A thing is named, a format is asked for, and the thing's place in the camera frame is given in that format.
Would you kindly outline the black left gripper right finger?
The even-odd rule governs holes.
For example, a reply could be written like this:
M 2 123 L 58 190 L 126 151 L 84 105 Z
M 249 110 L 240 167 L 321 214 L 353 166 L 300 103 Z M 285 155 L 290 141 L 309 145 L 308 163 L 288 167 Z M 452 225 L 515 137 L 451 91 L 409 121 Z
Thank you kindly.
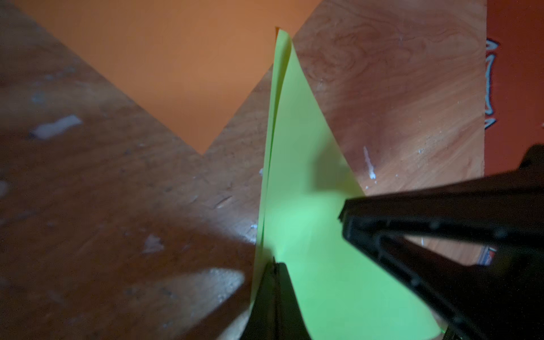
M 284 263 L 275 263 L 275 339 L 311 339 Z

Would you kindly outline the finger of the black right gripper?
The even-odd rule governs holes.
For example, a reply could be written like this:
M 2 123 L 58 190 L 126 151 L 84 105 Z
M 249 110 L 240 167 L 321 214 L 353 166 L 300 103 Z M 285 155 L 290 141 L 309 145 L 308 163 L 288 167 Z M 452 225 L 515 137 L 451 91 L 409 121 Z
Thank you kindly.
M 543 338 L 543 146 L 518 169 L 348 199 L 343 238 L 461 339 Z

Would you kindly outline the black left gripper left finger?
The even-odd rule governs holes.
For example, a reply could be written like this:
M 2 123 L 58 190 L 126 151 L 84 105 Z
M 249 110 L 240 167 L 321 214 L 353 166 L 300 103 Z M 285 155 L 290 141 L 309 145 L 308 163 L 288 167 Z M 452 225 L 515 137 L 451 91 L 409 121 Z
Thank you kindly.
M 241 339 L 276 339 L 276 262 L 263 271 L 248 323 Z

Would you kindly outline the green square paper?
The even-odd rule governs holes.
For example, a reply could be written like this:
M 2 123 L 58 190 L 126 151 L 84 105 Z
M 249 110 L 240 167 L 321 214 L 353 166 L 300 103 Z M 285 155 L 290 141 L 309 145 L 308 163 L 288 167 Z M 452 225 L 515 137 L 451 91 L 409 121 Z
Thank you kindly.
M 286 31 L 272 69 L 254 275 L 287 266 L 313 339 L 433 339 L 431 310 L 346 242 L 339 214 L 363 195 Z

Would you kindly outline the orange square paper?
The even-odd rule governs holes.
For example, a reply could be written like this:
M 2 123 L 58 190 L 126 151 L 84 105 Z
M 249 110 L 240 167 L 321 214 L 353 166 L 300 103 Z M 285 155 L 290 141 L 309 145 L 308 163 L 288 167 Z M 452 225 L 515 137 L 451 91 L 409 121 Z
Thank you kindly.
M 17 1 L 60 42 L 199 153 L 316 1 Z

